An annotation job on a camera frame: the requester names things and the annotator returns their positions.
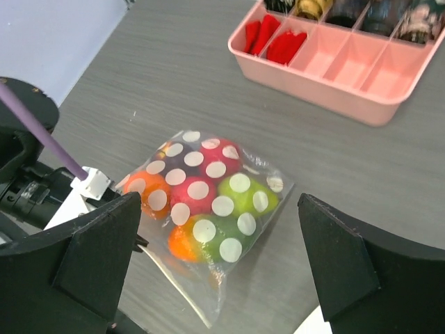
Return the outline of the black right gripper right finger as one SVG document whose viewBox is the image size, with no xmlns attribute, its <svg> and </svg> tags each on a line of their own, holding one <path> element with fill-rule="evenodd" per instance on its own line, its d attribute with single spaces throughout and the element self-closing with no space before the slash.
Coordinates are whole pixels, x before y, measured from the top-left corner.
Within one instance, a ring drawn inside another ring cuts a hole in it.
<svg viewBox="0 0 445 334">
<path fill-rule="evenodd" d="M 444 250 L 307 193 L 298 215 L 321 313 L 333 333 L 444 332 Z"/>
</svg>

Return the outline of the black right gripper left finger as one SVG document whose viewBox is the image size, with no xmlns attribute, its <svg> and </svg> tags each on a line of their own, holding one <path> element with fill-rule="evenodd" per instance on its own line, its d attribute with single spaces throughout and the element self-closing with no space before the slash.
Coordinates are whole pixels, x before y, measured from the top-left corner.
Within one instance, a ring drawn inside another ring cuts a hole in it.
<svg viewBox="0 0 445 334">
<path fill-rule="evenodd" d="M 140 333 L 118 310 L 140 195 L 35 234 L 1 217 L 2 333 Z"/>
</svg>

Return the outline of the orange tangerine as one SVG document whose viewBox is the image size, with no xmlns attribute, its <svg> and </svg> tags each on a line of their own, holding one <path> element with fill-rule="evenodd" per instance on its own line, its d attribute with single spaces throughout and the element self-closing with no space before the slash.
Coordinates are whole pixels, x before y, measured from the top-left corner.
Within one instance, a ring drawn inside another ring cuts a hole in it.
<svg viewBox="0 0 445 334">
<path fill-rule="evenodd" d="M 159 174 L 140 170 L 128 176 L 123 193 L 139 192 L 141 209 L 155 220 L 164 219 L 170 211 L 171 187 Z"/>
</svg>

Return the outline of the orange green mango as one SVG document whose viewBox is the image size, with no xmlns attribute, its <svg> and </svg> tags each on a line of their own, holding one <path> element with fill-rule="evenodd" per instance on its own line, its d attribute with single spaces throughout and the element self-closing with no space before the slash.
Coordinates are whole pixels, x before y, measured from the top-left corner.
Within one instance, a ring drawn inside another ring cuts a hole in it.
<svg viewBox="0 0 445 334">
<path fill-rule="evenodd" d="M 260 233 L 249 213 L 239 217 L 200 214 L 173 228 L 168 238 L 172 255 L 186 262 L 236 263 Z"/>
</svg>

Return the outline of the red apple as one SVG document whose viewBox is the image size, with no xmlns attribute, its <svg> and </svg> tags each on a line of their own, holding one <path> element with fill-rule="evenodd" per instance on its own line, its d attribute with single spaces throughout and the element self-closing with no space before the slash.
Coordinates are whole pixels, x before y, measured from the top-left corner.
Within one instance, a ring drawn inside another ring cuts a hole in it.
<svg viewBox="0 0 445 334">
<path fill-rule="evenodd" d="M 173 186 L 171 192 L 171 213 L 211 213 L 211 205 L 217 196 L 216 185 L 205 177 L 190 176 L 181 184 Z"/>
</svg>

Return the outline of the clear polka dot zip bag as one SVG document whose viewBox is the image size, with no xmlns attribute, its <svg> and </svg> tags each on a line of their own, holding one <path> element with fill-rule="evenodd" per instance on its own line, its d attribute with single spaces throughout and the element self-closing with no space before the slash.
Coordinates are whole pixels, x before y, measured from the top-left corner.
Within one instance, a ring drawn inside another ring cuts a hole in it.
<svg viewBox="0 0 445 334">
<path fill-rule="evenodd" d="M 280 211 L 294 186 L 271 162 L 204 131 L 182 130 L 116 188 L 141 197 L 142 250 L 207 327 L 228 274 Z"/>
</svg>

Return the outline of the green pear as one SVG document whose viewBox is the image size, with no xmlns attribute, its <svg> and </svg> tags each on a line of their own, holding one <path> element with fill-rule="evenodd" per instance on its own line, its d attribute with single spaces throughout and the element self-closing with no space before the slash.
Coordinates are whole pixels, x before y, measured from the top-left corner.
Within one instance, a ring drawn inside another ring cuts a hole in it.
<svg viewBox="0 0 445 334">
<path fill-rule="evenodd" d="M 235 173 L 218 185 L 218 194 L 234 203 L 232 215 L 250 213 L 255 218 L 273 212 L 280 203 L 277 194 L 245 173 Z"/>
</svg>

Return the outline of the dark purple plum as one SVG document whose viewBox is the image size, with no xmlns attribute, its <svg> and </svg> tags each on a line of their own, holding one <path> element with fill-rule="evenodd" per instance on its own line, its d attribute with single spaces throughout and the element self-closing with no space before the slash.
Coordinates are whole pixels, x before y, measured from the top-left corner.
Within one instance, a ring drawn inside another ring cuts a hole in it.
<svg viewBox="0 0 445 334">
<path fill-rule="evenodd" d="M 166 142 L 154 154 L 154 160 L 163 161 L 165 163 L 165 167 L 160 174 L 165 177 L 169 171 L 180 168 L 187 176 L 199 175 L 200 172 L 197 166 L 189 166 L 184 161 L 184 157 L 193 151 L 194 149 L 185 143 L 179 141 Z"/>
</svg>

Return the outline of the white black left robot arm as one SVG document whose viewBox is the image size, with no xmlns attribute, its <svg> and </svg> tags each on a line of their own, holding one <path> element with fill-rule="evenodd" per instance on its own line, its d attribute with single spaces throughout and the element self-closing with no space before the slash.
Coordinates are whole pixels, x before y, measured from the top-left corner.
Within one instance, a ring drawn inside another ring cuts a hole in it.
<svg viewBox="0 0 445 334">
<path fill-rule="evenodd" d="M 43 229 L 72 190 L 73 174 L 39 156 L 43 145 L 1 104 L 1 243 L 28 234 L 13 219 Z"/>
</svg>

